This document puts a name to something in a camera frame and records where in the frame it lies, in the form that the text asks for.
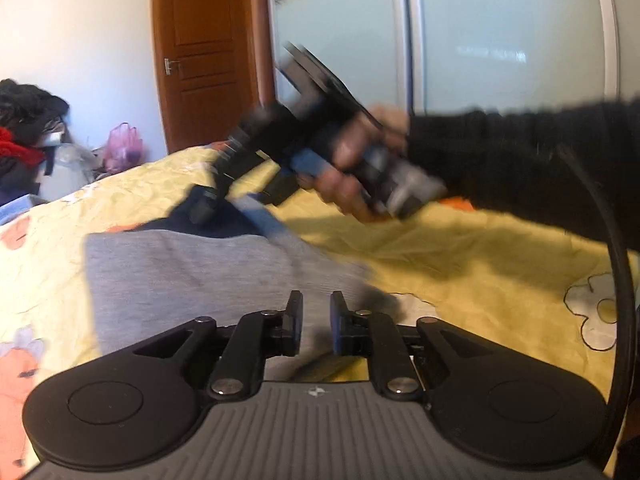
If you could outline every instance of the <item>red scarf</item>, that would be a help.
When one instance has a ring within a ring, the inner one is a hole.
[[[29,168],[37,166],[44,160],[43,152],[16,144],[12,133],[2,126],[0,126],[0,156],[18,158]]]

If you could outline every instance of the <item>hand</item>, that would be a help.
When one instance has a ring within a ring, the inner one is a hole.
[[[335,203],[345,215],[353,215],[360,222],[388,219],[369,209],[360,195],[362,185],[353,175],[342,171],[354,166],[362,157],[367,146],[374,142],[384,142],[398,153],[406,153],[409,115],[399,108],[377,106],[371,114],[386,128],[380,130],[364,114],[359,114],[344,127],[334,152],[334,167],[324,171],[315,180],[308,175],[299,175],[300,186],[315,189],[326,203]]]

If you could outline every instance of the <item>bed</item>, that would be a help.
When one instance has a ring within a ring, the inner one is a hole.
[[[0,478],[37,462],[20,422],[29,391],[99,356],[82,244],[165,215],[206,184],[210,148],[190,148],[40,205],[0,228]],[[273,166],[234,189],[257,189]],[[363,226],[299,192],[274,214],[307,242],[372,269],[371,283],[485,338],[580,374],[606,396],[615,318],[606,248],[509,215],[434,204],[405,223]],[[411,324],[415,319],[398,319]],[[308,380],[356,380],[362,362]]]

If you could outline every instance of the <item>gray fabric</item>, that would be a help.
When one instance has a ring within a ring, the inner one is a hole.
[[[329,259],[251,197],[235,205],[265,237],[216,239],[161,230],[87,237],[86,276],[103,353],[196,316],[225,326],[249,312],[282,310],[293,289],[304,295],[300,355],[269,359],[265,377],[289,379],[331,351],[329,295],[341,290],[357,308],[366,296],[366,268]]]

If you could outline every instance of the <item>black sleeve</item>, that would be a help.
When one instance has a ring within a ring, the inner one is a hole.
[[[555,113],[415,117],[408,156],[476,207],[602,240],[590,197],[554,156],[559,144],[599,184],[628,247],[640,250],[640,100]]]

